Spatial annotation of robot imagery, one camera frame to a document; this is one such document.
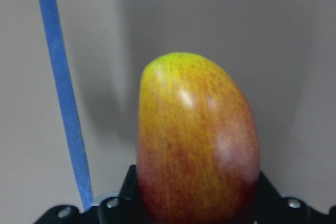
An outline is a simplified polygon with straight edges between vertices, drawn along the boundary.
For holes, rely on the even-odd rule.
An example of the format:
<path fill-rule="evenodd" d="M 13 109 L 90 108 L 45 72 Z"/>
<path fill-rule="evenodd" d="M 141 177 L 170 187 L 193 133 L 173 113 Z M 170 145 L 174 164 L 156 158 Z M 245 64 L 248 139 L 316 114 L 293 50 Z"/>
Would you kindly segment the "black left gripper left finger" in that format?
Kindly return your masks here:
<path fill-rule="evenodd" d="M 136 166 L 129 167 L 117 196 L 107 197 L 83 213 L 71 205 L 54 206 L 35 223 L 147 223 L 147 214 L 137 185 Z"/>

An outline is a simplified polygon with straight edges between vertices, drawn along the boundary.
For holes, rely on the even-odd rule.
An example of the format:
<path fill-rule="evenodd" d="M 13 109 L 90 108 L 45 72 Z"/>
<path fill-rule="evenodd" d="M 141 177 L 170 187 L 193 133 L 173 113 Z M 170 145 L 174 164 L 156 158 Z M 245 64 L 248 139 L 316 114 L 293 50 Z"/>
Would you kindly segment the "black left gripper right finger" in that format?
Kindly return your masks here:
<path fill-rule="evenodd" d="M 281 196 L 261 172 L 257 183 L 254 207 L 255 223 L 335 223 L 335 206 L 321 213 L 294 196 Z"/>

